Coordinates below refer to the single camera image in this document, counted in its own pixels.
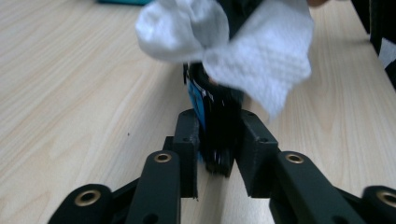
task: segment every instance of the metal ring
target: metal ring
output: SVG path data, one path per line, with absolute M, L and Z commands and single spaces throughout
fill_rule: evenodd
M 96 203 L 101 196 L 101 193 L 97 189 L 89 189 L 81 192 L 75 199 L 77 206 L 83 207 Z
M 286 160 L 296 163 L 296 164 L 300 164 L 304 162 L 304 158 L 302 158 L 301 156 L 297 155 L 297 154 L 288 154 L 286 155 Z
M 380 190 L 376 193 L 376 197 L 378 197 L 381 202 L 396 208 L 396 194 L 385 190 Z
M 168 161 L 172 160 L 172 156 L 167 153 L 161 153 L 161 154 L 158 154 L 157 156 L 155 156 L 154 160 L 156 162 L 168 162 Z

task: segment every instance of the white cloth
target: white cloth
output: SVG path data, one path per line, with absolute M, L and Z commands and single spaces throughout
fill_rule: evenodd
M 292 87 L 308 78 L 314 23 L 306 0 L 263 0 L 230 41 L 215 0 L 156 0 L 135 25 L 153 58 L 202 62 L 219 84 L 247 93 L 274 118 Z

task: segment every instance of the wood grain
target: wood grain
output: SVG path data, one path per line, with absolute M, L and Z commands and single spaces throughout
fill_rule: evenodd
M 73 189 L 118 189 L 190 108 L 179 64 L 139 47 L 139 7 L 88 0 L 0 2 L 0 223 L 45 223 Z M 349 2 L 312 10 L 312 77 L 282 114 L 247 99 L 282 150 L 303 152 L 329 180 L 360 195 L 396 188 L 396 98 Z M 267 200 L 199 166 L 199 202 L 182 223 L 271 223 Z

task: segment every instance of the wooden table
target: wooden table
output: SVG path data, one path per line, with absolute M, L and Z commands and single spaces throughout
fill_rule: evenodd
M 73 189 L 115 190 L 191 107 L 179 64 L 136 44 L 140 7 L 94 1 L 0 2 L 0 223 L 45 223 Z M 312 10 L 312 77 L 268 123 L 282 150 L 304 153 L 338 188 L 396 188 L 396 95 L 350 2 Z M 199 166 L 199 202 L 182 223 L 271 223 L 237 166 L 230 179 Z

